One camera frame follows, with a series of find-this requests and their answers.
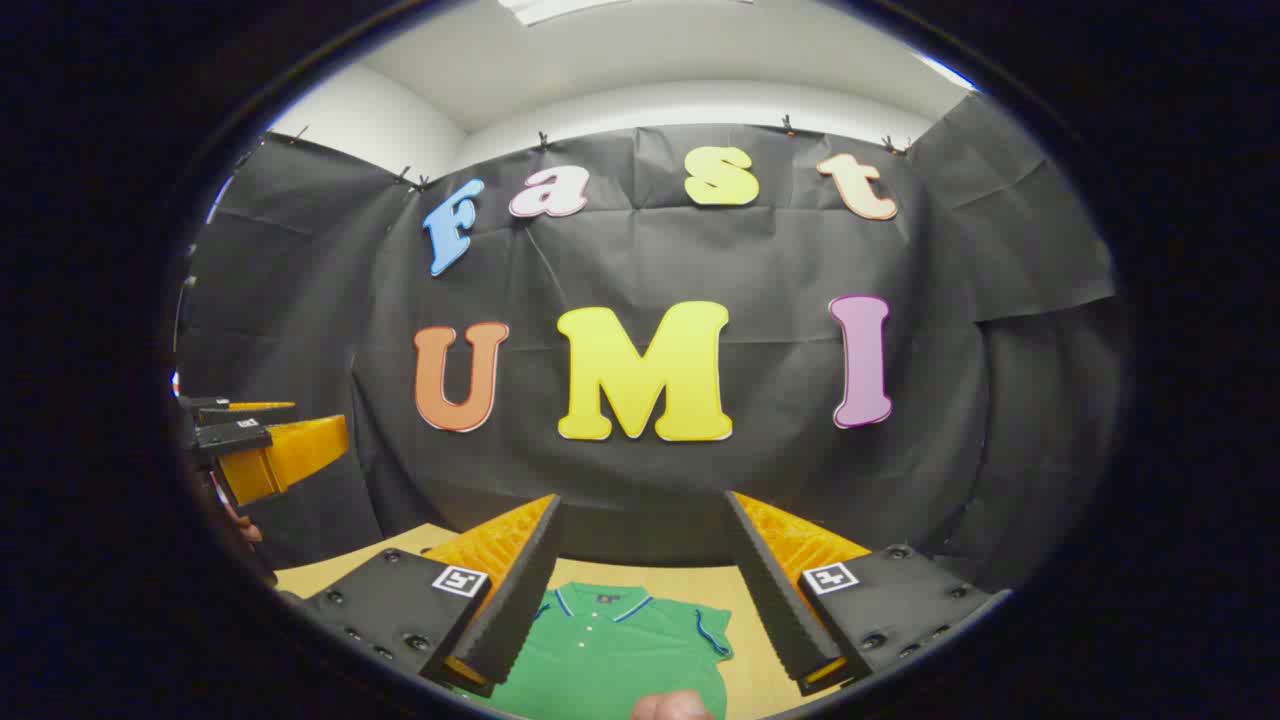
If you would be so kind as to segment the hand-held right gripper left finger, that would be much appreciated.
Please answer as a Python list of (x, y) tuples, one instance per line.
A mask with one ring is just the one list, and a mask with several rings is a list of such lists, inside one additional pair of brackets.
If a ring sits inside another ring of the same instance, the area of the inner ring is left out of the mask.
[(425, 552), (388, 547), (311, 594), (282, 594), (346, 647), (488, 697), (538, 616), (562, 534), (547, 495)]

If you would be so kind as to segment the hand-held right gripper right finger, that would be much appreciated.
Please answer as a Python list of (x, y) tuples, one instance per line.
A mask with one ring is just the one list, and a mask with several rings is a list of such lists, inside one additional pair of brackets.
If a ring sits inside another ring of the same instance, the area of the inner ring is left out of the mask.
[(733, 561), (801, 694), (915, 661), (1011, 592), (983, 591), (910, 544), (868, 550), (815, 523), (724, 492)]

